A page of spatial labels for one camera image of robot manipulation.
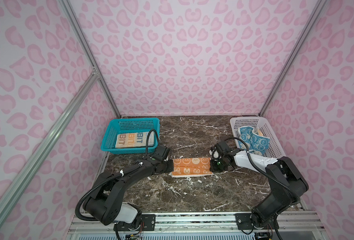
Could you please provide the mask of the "orange patterned towel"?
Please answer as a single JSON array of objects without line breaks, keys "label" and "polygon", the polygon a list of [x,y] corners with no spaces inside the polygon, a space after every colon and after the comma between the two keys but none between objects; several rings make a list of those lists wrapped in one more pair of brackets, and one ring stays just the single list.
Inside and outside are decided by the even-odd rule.
[{"label": "orange patterned towel", "polygon": [[174,159],[173,178],[204,177],[213,174],[210,170],[210,158]]}]

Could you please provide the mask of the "white plastic basket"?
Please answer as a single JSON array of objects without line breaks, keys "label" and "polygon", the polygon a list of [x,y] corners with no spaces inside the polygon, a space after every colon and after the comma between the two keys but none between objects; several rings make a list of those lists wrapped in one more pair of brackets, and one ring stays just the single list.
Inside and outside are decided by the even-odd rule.
[{"label": "white plastic basket", "polygon": [[[269,148],[263,156],[270,157],[270,158],[281,158],[286,155],[284,149],[282,148],[276,134],[274,133],[267,119],[262,117],[250,117],[250,116],[235,117],[230,119],[230,124],[235,138],[239,139],[238,128],[244,126],[251,126],[253,128],[256,128],[265,137],[270,138]],[[239,142],[242,142],[242,140],[240,141],[236,140],[236,145],[238,148],[242,149],[240,147]]]}]

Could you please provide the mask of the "teal plastic basket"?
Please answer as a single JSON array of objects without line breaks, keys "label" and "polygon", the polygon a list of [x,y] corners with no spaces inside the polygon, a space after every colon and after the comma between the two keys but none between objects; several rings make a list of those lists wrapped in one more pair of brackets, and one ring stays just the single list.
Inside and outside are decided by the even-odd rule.
[{"label": "teal plastic basket", "polygon": [[158,118],[133,118],[133,119],[115,119],[112,120],[104,135],[101,150],[111,154],[143,154],[146,152],[144,148],[115,148],[117,135],[125,133],[140,133],[156,130],[160,133],[160,120]]}]

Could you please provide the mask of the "cream rabbit print towel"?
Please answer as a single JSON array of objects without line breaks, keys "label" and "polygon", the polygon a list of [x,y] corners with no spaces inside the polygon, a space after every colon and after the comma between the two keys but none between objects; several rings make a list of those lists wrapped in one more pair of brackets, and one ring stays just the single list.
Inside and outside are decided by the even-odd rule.
[{"label": "cream rabbit print towel", "polygon": [[147,143],[148,135],[149,132],[119,134],[117,135],[115,148],[144,148],[146,145],[152,147],[155,144],[154,133],[150,133],[149,141]]}]

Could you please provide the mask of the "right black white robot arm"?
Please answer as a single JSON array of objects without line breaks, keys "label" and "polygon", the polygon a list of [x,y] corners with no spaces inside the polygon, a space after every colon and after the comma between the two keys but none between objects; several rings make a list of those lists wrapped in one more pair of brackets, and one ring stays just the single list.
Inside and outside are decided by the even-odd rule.
[{"label": "right black white robot arm", "polygon": [[254,170],[268,179],[270,193],[252,208],[250,225],[262,229],[309,190],[309,185],[293,161],[288,157],[268,158],[245,150],[218,153],[210,150],[212,172],[233,171],[237,168]]}]

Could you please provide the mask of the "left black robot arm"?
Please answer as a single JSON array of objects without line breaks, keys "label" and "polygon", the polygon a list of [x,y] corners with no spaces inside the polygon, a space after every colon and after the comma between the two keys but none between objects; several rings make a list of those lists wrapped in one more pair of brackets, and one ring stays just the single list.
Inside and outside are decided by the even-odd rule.
[{"label": "left black robot arm", "polygon": [[148,157],[120,172],[102,173],[77,203],[75,215],[80,220],[100,222],[105,226],[124,222],[137,227],[141,210],[123,202],[125,192],[142,179],[157,174],[168,174],[173,170],[173,160],[159,161]]}]

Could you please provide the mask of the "blue patterned towel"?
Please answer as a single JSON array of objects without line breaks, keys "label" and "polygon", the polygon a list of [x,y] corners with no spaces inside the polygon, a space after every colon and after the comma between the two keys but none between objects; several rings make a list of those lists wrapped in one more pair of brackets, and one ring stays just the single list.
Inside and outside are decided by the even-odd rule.
[{"label": "blue patterned towel", "polygon": [[244,126],[238,128],[240,147],[245,149],[245,142],[251,152],[251,154],[263,156],[269,148],[270,138],[265,137],[258,129],[251,126]]}]

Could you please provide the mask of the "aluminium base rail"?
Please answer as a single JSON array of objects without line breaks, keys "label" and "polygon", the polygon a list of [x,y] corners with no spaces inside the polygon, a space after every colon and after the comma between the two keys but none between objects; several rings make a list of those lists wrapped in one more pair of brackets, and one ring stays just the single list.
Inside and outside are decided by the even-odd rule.
[{"label": "aluminium base rail", "polygon": [[[252,229],[248,212],[145,213],[134,240],[276,240],[273,224]],[[326,229],[314,211],[287,211],[277,217],[284,240],[327,240]],[[99,222],[73,220],[68,240],[125,240],[130,232]]]}]

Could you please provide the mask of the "aluminium frame strut left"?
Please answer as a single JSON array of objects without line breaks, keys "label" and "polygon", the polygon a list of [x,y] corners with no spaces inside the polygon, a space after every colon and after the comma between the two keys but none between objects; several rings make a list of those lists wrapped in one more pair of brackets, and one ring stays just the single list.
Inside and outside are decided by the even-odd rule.
[{"label": "aluminium frame strut left", "polygon": [[33,180],[44,160],[48,157],[53,147],[56,145],[62,133],[71,122],[80,105],[83,103],[89,91],[100,79],[100,74],[92,73],[85,84],[80,88],[74,98],[53,125],[49,133],[36,148],[36,151],[29,158],[20,173],[12,181],[6,192],[0,199],[0,228],[12,212],[15,205],[23,195],[24,191]]}]

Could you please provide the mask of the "aluminium frame post right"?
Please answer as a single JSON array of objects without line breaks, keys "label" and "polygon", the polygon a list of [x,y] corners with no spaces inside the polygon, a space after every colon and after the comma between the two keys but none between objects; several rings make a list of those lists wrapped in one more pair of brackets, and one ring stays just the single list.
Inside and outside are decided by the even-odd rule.
[{"label": "aluminium frame post right", "polygon": [[328,7],[329,2],[330,1],[327,1],[327,0],[318,0],[317,1],[312,13],[310,14],[310,17],[308,18],[305,26],[303,27],[301,34],[299,35],[297,41],[295,42],[295,45],[294,45],[292,51],[290,52],[288,59],[286,60],[282,70],[280,71],[275,83],[273,84],[273,87],[272,87],[271,91],[269,92],[268,97],[267,97],[260,113],[258,114],[259,117],[263,117],[267,113],[269,106],[271,105],[271,103],[274,100],[274,97],[276,96],[281,85],[285,81],[285,78],[288,75],[289,70],[291,69],[292,65],[296,61],[296,58],[300,54],[303,46],[305,45],[307,39],[311,35],[313,29],[316,27],[318,21],[320,20],[320,18],[324,14],[324,11]]}]

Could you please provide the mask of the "aluminium frame post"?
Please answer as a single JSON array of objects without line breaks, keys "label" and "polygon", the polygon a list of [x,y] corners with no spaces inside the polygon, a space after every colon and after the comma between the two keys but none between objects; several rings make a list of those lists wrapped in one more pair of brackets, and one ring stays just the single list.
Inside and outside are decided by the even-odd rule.
[{"label": "aluminium frame post", "polygon": [[271,105],[271,103],[274,100],[274,97],[276,96],[281,85],[285,81],[285,78],[288,75],[289,70],[291,69],[292,65],[296,61],[296,58],[300,54],[303,46],[305,45],[307,39],[311,35],[313,29],[316,27],[318,21],[320,20],[320,18],[324,14],[324,11],[328,7],[329,2],[330,1],[327,1],[327,0],[318,0],[317,1],[312,13],[310,14],[310,17],[308,18],[305,26],[303,27],[301,34],[299,35],[297,41],[295,42],[295,45],[294,45],[292,51],[290,52],[288,59],[286,60],[282,70],[280,71],[275,83],[273,84],[273,87],[272,87],[271,91],[269,92],[268,97],[267,97],[260,113],[258,114],[259,117],[263,117],[267,113],[269,106]]},{"label": "aluminium frame post", "polygon": [[112,110],[114,111],[115,116],[118,119],[120,119],[122,117],[122,115],[120,114],[120,111],[118,110],[118,107],[114,101],[114,98],[108,88],[105,78],[104,78],[104,76],[101,72],[101,69],[96,61],[96,58],[92,52],[91,46],[88,43],[86,35],[84,34],[84,32],[82,30],[81,24],[76,16],[76,13],[73,9],[71,2],[68,0],[59,0],[58,2],[61,5],[63,12],[66,15],[66,17],[70,23],[70,26],[71,26],[72,30],[74,31],[90,66],[93,69],[93,73],[95,73],[97,75],[97,79],[99,81],[100,86],[102,87],[103,93],[105,94],[105,96],[108,99],[109,105],[111,106]]}]

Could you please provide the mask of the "aluminium frame post left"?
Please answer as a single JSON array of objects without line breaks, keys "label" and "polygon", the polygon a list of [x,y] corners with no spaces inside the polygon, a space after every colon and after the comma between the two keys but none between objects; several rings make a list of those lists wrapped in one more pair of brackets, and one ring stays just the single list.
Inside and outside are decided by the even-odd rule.
[{"label": "aluminium frame post left", "polygon": [[58,2],[61,5],[63,12],[66,15],[66,17],[70,23],[70,26],[71,26],[72,30],[74,31],[90,66],[93,69],[93,73],[95,73],[97,75],[97,79],[99,81],[100,86],[102,87],[103,93],[105,94],[105,96],[108,99],[109,105],[111,106],[112,110],[114,111],[115,116],[118,119],[120,119],[122,117],[122,115],[120,114],[120,111],[118,110],[118,107],[114,101],[114,98],[108,88],[105,78],[104,78],[104,76],[101,72],[101,69],[96,61],[96,58],[92,52],[91,46],[88,43],[86,35],[84,34],[84,32],[82,30],[81,24],[76,16],[76,13],[73,9],[71,2],[68,0],[59,0]]}]

